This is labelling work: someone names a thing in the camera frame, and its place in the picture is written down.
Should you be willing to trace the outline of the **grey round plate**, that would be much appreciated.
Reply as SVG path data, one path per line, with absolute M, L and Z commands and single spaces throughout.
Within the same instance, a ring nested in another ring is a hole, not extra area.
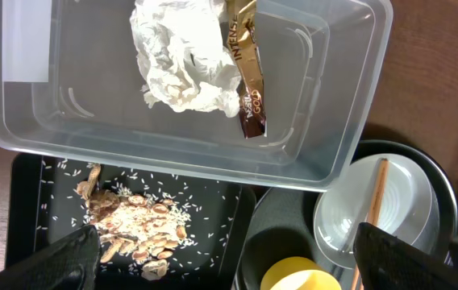
M 355 267 L 356 226 L 366 220 L 383 159 L 389 161 L 389 170 L 377 227 L 423 252 L 435 248 L 439 205 L 425 172 L 403 155 L 370 155 L 353 162 L 345 177 L 319 197 L 314 211 L 317 246 L 337 266 Z

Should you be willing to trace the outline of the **white paper napkin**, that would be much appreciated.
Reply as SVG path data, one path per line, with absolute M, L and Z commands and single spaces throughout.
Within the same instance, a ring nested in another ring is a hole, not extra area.
M 129 18 L 148 106 L 239 112 L 239 69 L 223 44 L 220 0 L 136 0 Z

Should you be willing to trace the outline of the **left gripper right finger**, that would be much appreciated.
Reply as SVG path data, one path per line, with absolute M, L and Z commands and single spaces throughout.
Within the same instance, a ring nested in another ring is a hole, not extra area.
M 458 290 L 458 238 L 449 245 L 452 265 L 447 265 L 362 222 L 353 250 L 364 290 Z

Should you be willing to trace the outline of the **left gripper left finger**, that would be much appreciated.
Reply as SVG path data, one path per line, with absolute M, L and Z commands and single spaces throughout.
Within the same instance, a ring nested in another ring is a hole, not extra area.
M 0 289 L 93 289 L 100 264 L 94 226 L 83 226 L 0 272 Z

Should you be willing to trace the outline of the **wooden chopstick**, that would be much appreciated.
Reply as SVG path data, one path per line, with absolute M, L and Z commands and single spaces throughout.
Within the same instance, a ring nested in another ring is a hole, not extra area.
M 369 206 L 367 215 L 367 223 L 374 226 L 377 225 L 379 215 L 381 211 L 382 198 L 385 191 L 386 179 L 389 171 L 389 161 L 385 158 L 380 159 L 379 168 L 377 171 L 377 178 L 374 185 L 373 196 Z M 360 290 L 364 290 L 364 285 L 360 282 L 360 270 L 358 266 L 355 266 L 351 290 L 356 290 L 359 287 Z

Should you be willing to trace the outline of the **yellow plastic bowl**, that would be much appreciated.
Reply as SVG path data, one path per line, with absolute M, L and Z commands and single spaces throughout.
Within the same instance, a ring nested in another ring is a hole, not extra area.
M 260 290 L 340 290 L 338 280 L 308 258 L 299 256 L 273 264 L 260 282 Z

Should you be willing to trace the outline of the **peanut shells and rice scraps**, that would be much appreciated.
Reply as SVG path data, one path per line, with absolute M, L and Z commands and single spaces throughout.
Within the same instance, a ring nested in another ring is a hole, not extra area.
M 231 281 L 241 250 L 237 184 L 44 157 L 37 250 L 82 226 L 98 231 L 100 272 L 180 284 Z

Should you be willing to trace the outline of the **gold snack wrapper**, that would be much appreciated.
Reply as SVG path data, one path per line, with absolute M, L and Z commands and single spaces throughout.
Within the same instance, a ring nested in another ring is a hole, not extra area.
M 257 0 L 227 0 L 227 46 L 239 69 L 239 120 L 246 139 L 265 135 L 264 77 L 255 36 Z

